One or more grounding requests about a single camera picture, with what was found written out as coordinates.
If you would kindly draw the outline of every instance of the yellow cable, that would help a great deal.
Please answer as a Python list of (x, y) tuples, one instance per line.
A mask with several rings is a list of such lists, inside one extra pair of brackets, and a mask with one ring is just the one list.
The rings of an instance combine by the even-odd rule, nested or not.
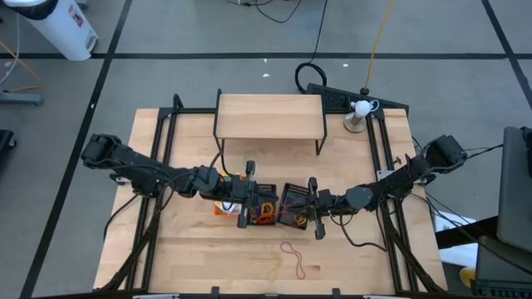
[[(11, 51), (11, 49), (9, 49), (9, 47), (6, 46), (6, 44), (4, 44), (2, 41), (0, 41), (0, 46), (2, 46), (4, 49), (6, 49), (6, 51), (11, 54), (11, 56), (13, 56), (14, 59), (17, 59), (17, 55), (15, 55), (15, 53), (13, 53)], [(22, 59), (18, 58), (18, 62), (24, 66), (24, 68), (29, 71), (34, 77), (35, 79), (37, 80), (41, 80), (41, 77), (29, 66), (27, 65), (24, 61), (22, 61)]]
[(381, 27), (379, 28), (379, 33), (377, 34), (377, 38), (375, 39), (375, 43), (373, 44), (373, 51), (372, 56), (369, 59), (369, 67), (367, 68), (367, 76), (366, 76), (366, 85), (364, 86), (367, 88), (369, 85), (369, 79), (372, 76), (372, 68), (373, 68), (373, 57), (375, 56), (375, 52), (377, 52), (377, 46), (379, 45), (379, 41), (381, 40), (382, 31), (384, 30), (384, 26), (386, 26), (386, 22), (388, 21), (388, 18), (390, 17), (390, 12), (392, 12), (393, 7), (393, 0), (390, 0), (388, 3), (388, 9), (386, 10), (386, 14), (384, 15), (384, 18), (381, 22)]

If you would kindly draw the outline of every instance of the gray floor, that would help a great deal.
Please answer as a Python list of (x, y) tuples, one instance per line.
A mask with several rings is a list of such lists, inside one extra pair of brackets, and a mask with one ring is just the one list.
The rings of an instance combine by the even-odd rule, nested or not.
[[(532, 52), (526, 0), (490, 1), (516, 53)], [(124, 0), (92, 0), (87, 18), (99, 34), (97, 52), (111, 43)], [(264, 11), (286, 15), (295, 1), (274, 1)], [(334, 0), (328, 4), (318, 50), (369, 52), (386, 0)], [(253, 7), (224, 0), (134, 0), (116, 52), (311, 52), (322, 0), (305, 0), (293, 19), (276, 24)], [(14, 16), (0, 7), (0, 39), (15, 45)], [(22, 22), (22, 52), (56, 52)], [(401, 0), (382, 35), (379, 52), (504, 53), (480, 1)], [(168, 106), (177, 92), (186, 106), (214, 106), (217, 88), (235, 93), (297, 93), (295, 67), (304, 59), (114, 60), (89, 129), (127, 141), (135, 110)], [(4, 63), (0, 61), (0, 70)], [(45, 86), (41, 107), (0, 106), (0, 128), (14, 130), (19, 146), (0, 177), (0, 297), (18, 297), (55, 200), (103, 60), (28, 59)], [(317, 59), (329, 85), (355, 91), (367, 60)], [(532, 76), (532, 61), (520, 61)], [(532, 126), (532, 110), (507, 59), (377, 60), (372, 95), (410, 105), (412, 134), (426, 143), (454, 135), (464, 148), (497, 145), (507, 125)], [(302, 81), (319, 82), (310, 71)], [(2, 89), (33, 85), (18, 67)], [(457, 213), (486, 218), (497, 213), (500, 151), (482, 155), (429, 192)], [(106, 173), (76, 168), (34, 296), (91, 290), (102, 229), (116, 186)]]

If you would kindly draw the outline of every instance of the rubber band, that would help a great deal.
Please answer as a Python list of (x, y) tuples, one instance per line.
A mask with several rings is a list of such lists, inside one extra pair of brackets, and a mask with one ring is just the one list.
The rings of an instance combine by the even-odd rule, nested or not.
[[(284, 244), (288, 244), (290, 246), (290, 250), (291, 251), (288, 251), (288, 250), (284, 250), (283, 248), (283, 245)], [(295, 249), (293, 249), (292, 247), (292, 244), (290, 244), (290, 242), (287, 242), (287, 241), (284, 241), (281, 243), (280, 245), (281, 247), (281, 251), (282, 252), (285, 252), (285, 253), (290, 253), (290, 254), (293, 254), (294, 256), (296, 256), (296, 258), (298, 259), (298, 262), (296, 263), (296, 276), (298, 277), (298, 279), (300, 280), (303, 280), (305, 279), (305, 277), (307, 276), (307, 273), (305, 273), (305, 270), (303, 270), (303, 256), (301, 255), (301, 253)]]

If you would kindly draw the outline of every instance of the yellow object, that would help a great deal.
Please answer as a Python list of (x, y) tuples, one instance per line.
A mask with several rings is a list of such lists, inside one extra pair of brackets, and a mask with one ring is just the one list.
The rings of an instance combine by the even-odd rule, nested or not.
[(17, 58), (17, 55), (15, 55), (15, 53), (13, 53), (11, 49), (9, 49), (9, 47), (7, 47), (2, 41), (0, 41), (0, 46), (2, 46), (14, 59), (17, 59), (18, 63), (24, 66), (24, 68), (29, 71), (35, 77), (35, 79), (41, 80), (41, 77), (29, 65), (27, 65), (26, 62), (22, 61), (20, 58)]
[(466, 287), (471, 287), (471, 279), (475, 279), (475, 269), (470, 267), (463, 267), (460, 270), (460, 280)]
[(373, 57), (375, 56), (375, 53), (377, 52), (377, 46), (379, 45), (379, 41), (381, 40), (382, 31), (384, 30), (384, 26), (386, 25), (386, 22), (388, 21), (388, 18), (390, 17), (390, 13), (392, 12), (393, 7), (393, 0), (390, 0), (388, 3), (388, 9), (386, 10), (386, 14), (384, 15), (384, 18), (381, 22), (381, 27), (379, 28), (379, 32), (377, 34), (377, 38), (375, 39), (375, 43), (373, 44), (373, 50), (372, 50), (372, 56), (369, 59), (369, 67), (367, 68), (367, 76), (366, 76), (366, 85), (364, 86), (367, 88), (369, 85), (369, 79), (372, 76), (372, 68), (373, 68)]

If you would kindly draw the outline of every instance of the white container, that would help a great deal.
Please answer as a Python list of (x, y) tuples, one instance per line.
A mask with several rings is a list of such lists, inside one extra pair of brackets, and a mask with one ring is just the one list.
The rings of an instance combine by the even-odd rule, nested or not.
[(74, 0), (4, 0), (70, 61), (91, 57), (98, 36)]

